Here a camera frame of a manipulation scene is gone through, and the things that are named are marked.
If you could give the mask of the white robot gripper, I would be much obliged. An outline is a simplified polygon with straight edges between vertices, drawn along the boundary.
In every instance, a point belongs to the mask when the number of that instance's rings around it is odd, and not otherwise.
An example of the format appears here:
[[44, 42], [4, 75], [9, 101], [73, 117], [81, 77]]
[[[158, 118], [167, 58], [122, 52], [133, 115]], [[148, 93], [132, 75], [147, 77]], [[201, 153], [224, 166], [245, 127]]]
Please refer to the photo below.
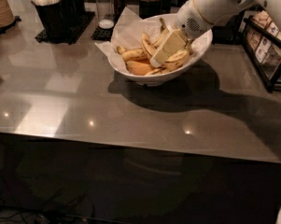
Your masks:
[[220, 22], [254, 5], [253, 0], [189, 0], [176, 13], [176, 27], [161, 42], [150, 58], [160, 67], [170, 56], [183, 49], [189, 39], [203, 35]]

